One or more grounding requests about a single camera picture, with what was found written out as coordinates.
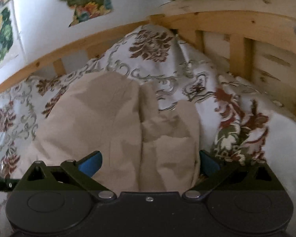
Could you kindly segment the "floral patterned bedspread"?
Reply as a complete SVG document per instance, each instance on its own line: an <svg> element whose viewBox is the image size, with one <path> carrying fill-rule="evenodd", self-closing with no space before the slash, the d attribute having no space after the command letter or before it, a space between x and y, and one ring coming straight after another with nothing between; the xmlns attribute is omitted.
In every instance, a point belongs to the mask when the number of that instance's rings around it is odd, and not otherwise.
<svg viewBox="0 0 296 237"><path fill-rule="evenodd" d="M221 161L267 163L294 204L288 232L296 236L296 118L156 25L138 27L69 74L31 76L0 94L0 178L17 178L19 161L40 124L71 84L90 73L109 72L152 84L160 111L175 109L179 101L192 102L199 115L199 150Z"/></svg>

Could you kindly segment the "green landscape wall picture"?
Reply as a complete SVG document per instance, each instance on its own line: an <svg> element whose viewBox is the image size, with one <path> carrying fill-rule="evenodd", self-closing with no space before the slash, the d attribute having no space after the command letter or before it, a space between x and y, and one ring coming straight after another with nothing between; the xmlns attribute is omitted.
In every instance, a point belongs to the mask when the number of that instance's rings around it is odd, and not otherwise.
<svg viewBox="0 0 296 237"><path fill-rule="evenodd" d="M0 69L24 58L13 8L7 5L0 10Z"/></svg>

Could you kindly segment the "wooden bed frame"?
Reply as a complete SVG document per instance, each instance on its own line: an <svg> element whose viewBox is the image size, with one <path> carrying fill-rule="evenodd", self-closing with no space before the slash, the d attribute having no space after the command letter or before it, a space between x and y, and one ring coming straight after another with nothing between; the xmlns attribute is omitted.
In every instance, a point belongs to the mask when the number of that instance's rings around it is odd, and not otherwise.
<svg viewBox="0 0 296 237"><path fill-rule="evenodd" d="M15 45L0 67L0 93L50 67L69 73L136 27L176 32L235 76L255 83L296 116L296 0L112 0L113 11L69 26L60 0L11 0Z"/></svg>

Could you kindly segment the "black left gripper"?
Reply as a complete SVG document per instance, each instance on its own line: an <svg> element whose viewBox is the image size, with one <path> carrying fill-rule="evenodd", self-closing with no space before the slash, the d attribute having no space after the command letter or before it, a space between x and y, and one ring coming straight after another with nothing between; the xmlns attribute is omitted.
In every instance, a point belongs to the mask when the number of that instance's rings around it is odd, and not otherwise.
<svg viewBox="0 0 296 237"><path fill-rule="evenodd" d="M19 192L20 181L20 179L0 178L0 193L11 195L15 192Z"/></svg>

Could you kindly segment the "beige large garment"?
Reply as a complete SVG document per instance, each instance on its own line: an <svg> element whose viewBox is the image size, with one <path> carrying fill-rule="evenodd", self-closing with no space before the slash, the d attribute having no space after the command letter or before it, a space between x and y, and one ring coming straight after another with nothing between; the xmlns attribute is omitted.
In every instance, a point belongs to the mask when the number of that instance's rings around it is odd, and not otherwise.
<svg viewBox="0 0 296 237"><path fill-rule="evenodd" d="M14 173L34 161L59 165L100 151L93 179L113 192L185 192L199 177L199 115L179 101L160 111L152 84L115 72L90 73L71 84L40 124Z"/></svg>

